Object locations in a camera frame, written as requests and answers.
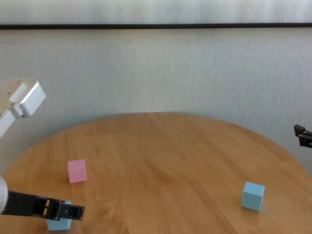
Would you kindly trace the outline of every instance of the blue cube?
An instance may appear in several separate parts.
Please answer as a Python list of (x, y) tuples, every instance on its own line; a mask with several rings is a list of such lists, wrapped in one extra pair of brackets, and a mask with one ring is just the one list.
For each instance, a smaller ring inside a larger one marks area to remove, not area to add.
[[(71, 201), (66, 201), (66, 204), (72, 204)], [(61, 218), (59, 221), (47, 220), (49, 231), (66, 231), (70, 229), (72, 224), (71, 219)]]
[(246, 182), (243, 192), (242, 207), (260, 211), (265, 186)]

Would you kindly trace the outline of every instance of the white wall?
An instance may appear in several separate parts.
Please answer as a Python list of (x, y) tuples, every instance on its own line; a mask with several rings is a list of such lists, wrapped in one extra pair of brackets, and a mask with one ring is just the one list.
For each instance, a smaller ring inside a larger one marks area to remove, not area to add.
[(61, 129), (129, 112), (179, 111), (259, 132), (312, 174), (312, 29), (0, 31), (0, 81), (48, 96), (0, 140), (0, 171)]

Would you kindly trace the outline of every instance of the table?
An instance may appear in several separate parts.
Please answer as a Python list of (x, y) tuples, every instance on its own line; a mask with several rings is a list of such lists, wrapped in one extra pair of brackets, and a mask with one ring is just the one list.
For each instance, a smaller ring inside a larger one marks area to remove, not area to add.
[[(86, 160), (69, 184), (67, 161)], [(187, 114), (105, 118), (62, 131), (4, 174), (11, 190), (86, 206), (73, 234), (312, 233), (312, 180), (272, 141)], [(246, 181), (266, 186), (261, 212), (241, 207)], [(0, 217), (1, 233), (48, 233), (46, 220)]]

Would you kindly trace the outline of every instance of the wooden tabletop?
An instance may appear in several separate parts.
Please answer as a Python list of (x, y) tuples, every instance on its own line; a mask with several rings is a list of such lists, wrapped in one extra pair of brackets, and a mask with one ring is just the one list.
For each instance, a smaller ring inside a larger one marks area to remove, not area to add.
[[(67, 162), (86, 160), (70, 184)], [(73, 234), (312, 233), (312, 180), (272, 141), (185, 114), (105, 118), (60, 132), (22, 155), (11, 190), (86, 206)], [(266, 186), (261, 212), (241, 207), (246, 181)], [(46, 220), (0, 217), (0, 233), (48, 233)]]

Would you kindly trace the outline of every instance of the pink cube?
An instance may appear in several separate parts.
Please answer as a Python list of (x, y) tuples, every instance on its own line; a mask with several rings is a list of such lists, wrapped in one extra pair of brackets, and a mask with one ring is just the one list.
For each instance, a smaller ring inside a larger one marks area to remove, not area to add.
[(87, 181), (85, 160), (68, 161), (68, 176), (70, 183)]

